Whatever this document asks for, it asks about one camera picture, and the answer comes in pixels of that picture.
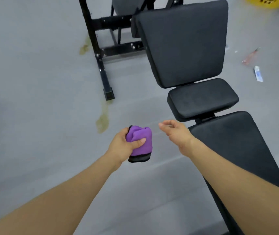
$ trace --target person's left arm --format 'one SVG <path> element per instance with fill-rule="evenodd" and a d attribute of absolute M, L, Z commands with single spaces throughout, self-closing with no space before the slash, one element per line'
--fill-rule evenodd
<path fill-rule="evenodd" d="M 146 139 L 126 142 L 128 128 L 115 135 L 108 151 L 81 173 L 44 192 L 0 220 L 0 234 L 73 234 L 108 177 Z"/>

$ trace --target person's right arm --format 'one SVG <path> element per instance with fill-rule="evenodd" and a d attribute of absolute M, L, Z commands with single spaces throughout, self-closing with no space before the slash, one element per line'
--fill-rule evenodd
<path fill-rule="evenodd" d="M 279 234 L 279 187 L 224 159 L 183 123 L 166 120 L 159 127 L 192 160 L 246 235 Z"/>

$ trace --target person's right hand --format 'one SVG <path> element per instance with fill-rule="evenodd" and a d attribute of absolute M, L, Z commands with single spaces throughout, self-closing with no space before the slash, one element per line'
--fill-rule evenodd
<path fill-rule="evenodd" d="M 165 120 L 159 123 L 159 128 L 179 147 L 181 154 L 184 156 L 191 154 L 191 144 L 195 137 L 183 123 L 176 120 Z"/>

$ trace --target person's left hand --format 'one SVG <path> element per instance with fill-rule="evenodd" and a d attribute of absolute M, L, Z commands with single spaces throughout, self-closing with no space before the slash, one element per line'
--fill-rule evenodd
<path fill-rule="evenodd" d="M 127 160 L 132 151 L 139 148 L 146 142 L 146 138 L 134 142 L 127 142 L 125 136 L 128 134 L 128 128 L 122 129 L 117 133 L 109 145 L 106 155 L 114 159 L 117 163 L 117 169 L 121 166 L 122 162 Z"/>

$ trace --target floor stain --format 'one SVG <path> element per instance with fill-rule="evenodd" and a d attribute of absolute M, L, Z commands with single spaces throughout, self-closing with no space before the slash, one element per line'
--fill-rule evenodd
<path fill-rule="evenodd" d="M 101 102 L 101 115 L 96 121 L 96 127 L 98 133 L 105 132 L 109 127 L 109 105 L 113 103 L 113 100 L 106 101 L 102 100 Z"/>
<path fill-rule="evenodd" d="M 87 51 L 89 51 L 91 46 L 91 41 L 89 36 L 87 35 L 85 39 L 85 44 L 80 48 L 80 55 L 84 55 Z"/>

